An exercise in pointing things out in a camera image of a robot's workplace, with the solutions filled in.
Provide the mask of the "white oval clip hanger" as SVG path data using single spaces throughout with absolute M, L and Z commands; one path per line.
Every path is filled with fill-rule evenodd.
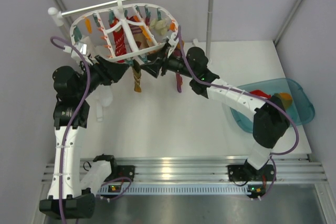
M 114 17 L 119 22 L 110 28 L 109 21 L 113 21 Z M 169 20 L 165 36 L 149 28 L 150 22 L 156 18 Z M 117 57 L 112 32 L 120 26 L 124 30 L 127 53 Z M 94 44 L 109 49 L 108 61 L 125 60 L 131 64 L 136 58 L 143 63 L 148 62 L 149 54 L 161 50 L 167 39 L 178 34 L 178 26 L 172 14 L 161 6 L 147 3 L 123 4 L 118 1 L 116 7 L 95 8 L 82 14 L 71 24 L 69 33 L 73 45 L 82 37 L 89 36 Z

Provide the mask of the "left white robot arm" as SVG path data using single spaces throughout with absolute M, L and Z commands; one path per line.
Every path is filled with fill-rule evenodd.
M 99 86 L 117 83 L 129 68 L 127 64 L 109 62 L 100 56 L 95 59 L 91 65 L 84 63 L 83 73 L 62 66 L 52 74 L 57 92 L 53 113 L 56 154 L 51 187 L 47 198 L 40 201 L 39 210 L 63 223 L 69 219 L 91 218 L 97 192 L 104 182 L 116 179 L 119 173 L 115 157 L 101 154 L 93 159 L 84 177 L 80 177 L 82 139 L 90 110 L 86 98 Z

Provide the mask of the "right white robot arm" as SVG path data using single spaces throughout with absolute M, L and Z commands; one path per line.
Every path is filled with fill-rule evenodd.
M 267 163 L 276 143 L 292 123 L 281 98 L 273 95 L 266 99 L 229 85 L 209 70 L 208 58 L 199 47 L 191 47 L 180 57 L 169 56 L 166 49 L 161 49 L 149 55 L 148 59 L 140 67 L 153 77 L 163 76 L 168 71 L 190 77 L 190 87 L 196 94 L 221 102 L 252 121 L 255 143 L 243 165 L 229 168 L 233 172 L 230 181 L 275 179 L 275 175 L 270 173 L 275 168 Z

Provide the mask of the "olive orange striped sock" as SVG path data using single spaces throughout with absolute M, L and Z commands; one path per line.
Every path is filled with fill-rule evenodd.
M 134 78 L 134 91 L 141 93 L 141 68 L 140 64 L 133 59 L 133 66 L 132 66 L 133 78 Z

